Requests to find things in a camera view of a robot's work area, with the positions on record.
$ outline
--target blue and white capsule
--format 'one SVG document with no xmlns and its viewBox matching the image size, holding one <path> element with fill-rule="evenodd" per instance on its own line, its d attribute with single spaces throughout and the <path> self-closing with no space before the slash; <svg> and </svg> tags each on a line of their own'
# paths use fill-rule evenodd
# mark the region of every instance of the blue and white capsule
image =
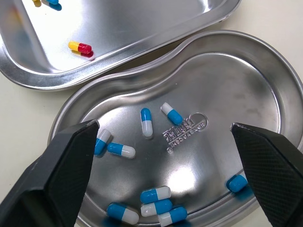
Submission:
<svg viewBox="0 0 303 227">
<path fill-rule="evenodd" d="M 142 132 L 145 137 L 152 136 L 152 115 L 149 109 L 141 110 Z"/>
<path fill-rule="evenodd" d="M 167 115 L 167 117 L 175 124 L 180 125 L 183 118 L 176 110 L 174 110 L 168 103 L 164 103 L 161 106 L 161 110 Z"/>
<path fill-rule="evenodd" d="M 95 145 L 95 152 L 94 155 L 100 155 L 104 147 L 106 146 L 107 141 L 109 140 L 111 134 L 109 130 L 104 129 L 102 132 L 98 135 Z"/>
<path fill-rule="evenodd" d="M 143 191 L 140 195 L 142 203 L 152 203 L 159 200 L 168 199 L 171 197 L 171 191 L 168 186 L 160 188 L 153 188 L 150 190 Z"/>
<path fill-rule="evenodd" d="M 110 153 L 120 155 L 120 156 L 123 156 L 126 158 L 134 158 L 136 155 L 136 151 L 134 148 L 126 146 L 126 145 L 118 144 L 118 143 L 108 144 L 107 150 Z"/>
<path fill-rule="evenodd" d="M 160 200 L 153 203 L 141 206 L 141 214 L 143 217 L 148 217 L 156 214 L 163 214 L 170 211 L 172 203 L 170 200 Z"/>
<path fill-rule="evenodd" d="M 117 203 L 111 203 L 107 207 L 107 215 L 130 225 L 135 225 L 139 221 L 139 215 L 136 212 Z"/>
<path fill-rule="evenodd" d="M 158 220 L 161 227 L 168 226 L 170 224 L 185 220 L 187 217 L 187 211 L 184 207 L 178 207 L 170 212 L 158 215 Z"/>
<path fill-rule="evenodd" d="M 242 175 L 234 175 L 226 182 L 226 187 L 231 192 L 239 192 L 248 185 L 246 178 Z"/>
</svg>

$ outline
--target red and yellow capsule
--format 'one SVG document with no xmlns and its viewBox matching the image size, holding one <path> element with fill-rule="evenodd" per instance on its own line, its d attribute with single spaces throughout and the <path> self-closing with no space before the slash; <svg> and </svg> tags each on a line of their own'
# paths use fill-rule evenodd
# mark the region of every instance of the red and yellow capsule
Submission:
<svg viewBox="0 0 303 227">
<path fill-rule="evenodd" d="M 73 51 L 79 51 L 81 53 L 88 54 L 91 52 L 91 46 L 87 44 L 82 44 L 75 41 L 70 41 L 68 47 Z"/>
</svg>

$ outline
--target yellow capsule half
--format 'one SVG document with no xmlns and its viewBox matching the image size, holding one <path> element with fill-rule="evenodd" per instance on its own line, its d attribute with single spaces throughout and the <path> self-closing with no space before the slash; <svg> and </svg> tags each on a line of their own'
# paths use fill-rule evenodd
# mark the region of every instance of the yellow capsule half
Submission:
<svg viewBox="0 0 303 227">
<path fill-rule="evenodd" d="M 68 43 L 68 48 L 70 48 L 73 51 L 78 51 L 78 46 L 79 46 L 79 42 L 75 42 L 75 41 L 70 41 Z"/>
</svg>

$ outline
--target textured gripper pad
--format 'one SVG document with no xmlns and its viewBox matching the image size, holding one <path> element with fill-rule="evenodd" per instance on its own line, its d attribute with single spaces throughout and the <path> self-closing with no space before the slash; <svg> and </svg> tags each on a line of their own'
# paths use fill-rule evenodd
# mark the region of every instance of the textured gripper pad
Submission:
<svg viewBox="0 0 303 227">
<path fill-rule="evenodd" d="M 232 133 L 249 185 L 272 226 L 303 226 L 300 151 L 283 135 L 265 129 L 235 123 Z"/>
<path fill-rule="evenodd" d="M 60 213 L 64 226 L 73 226 L 80 210 L 89 182 L 94 156 L 95 127 L 75 136 L 53 174 L 48 187 L 48 196 Z"/>
</svg>

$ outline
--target metal tray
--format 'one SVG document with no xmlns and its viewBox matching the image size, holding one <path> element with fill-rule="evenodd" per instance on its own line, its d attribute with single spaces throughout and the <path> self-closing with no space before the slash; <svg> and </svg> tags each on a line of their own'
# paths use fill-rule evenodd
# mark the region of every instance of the metal tray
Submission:
<svg viewBox="0 0 303 227">
<path fill-rule="evenodd" d="M 160 106 L 168 102 L 185 118 L 174 128 Z M 140 110 L 152 113 L 154 137 L 141 131 Z M 165 56 L 126 72 L 96 79 L 62 107 L 50 132 L 98 119 L 113 142 L 136 149 L 136 158 L 95 157 L 79 224 L 109 227 L 107 205 L 140 210 L 140 192 L 168 185 L 174 204 L 189 212 L 180 225 L 229 226 L 258 203 L 247 188 L 230 194 L 225 182 L 242 172 L 229 131 L 232 122 L 263 127 L 303 145 L 303 87 L 294 69 L 271 46 L 247 34 L 195 35 Z M 157 225 L 157 217 L 139 225 Z"/>
<path fill-rule="evenodd" d="M 241 0 L 3 1 L 0 70 L 32 89 L 63 89 L 227 18 Z M 74 40 L 93 56 L 72 53 Z"/>
</svg>

